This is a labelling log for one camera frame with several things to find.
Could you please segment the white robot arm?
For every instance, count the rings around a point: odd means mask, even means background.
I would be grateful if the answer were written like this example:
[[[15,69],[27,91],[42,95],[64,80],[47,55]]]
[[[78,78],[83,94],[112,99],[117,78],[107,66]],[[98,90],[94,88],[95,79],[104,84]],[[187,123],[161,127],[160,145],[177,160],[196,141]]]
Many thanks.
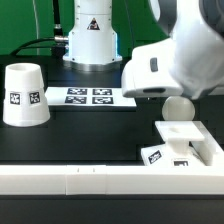
[[[109,69],[116,54],[112,0],[74,0],[75,22],[63,60],[78,69]],[[124,67],[130,98],[199,99],[224,85],[224,0],[148,0],[167,39],[137,47]]]

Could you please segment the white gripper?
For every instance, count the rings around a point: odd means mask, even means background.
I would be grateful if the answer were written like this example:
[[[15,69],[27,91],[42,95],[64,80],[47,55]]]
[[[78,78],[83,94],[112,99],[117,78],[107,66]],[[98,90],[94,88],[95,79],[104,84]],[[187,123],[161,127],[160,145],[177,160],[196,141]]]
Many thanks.
[[[123,96],[128,98],[180,96],[183,89],[169,74],[173,49],[171,39],[136,47],[122,73]]]

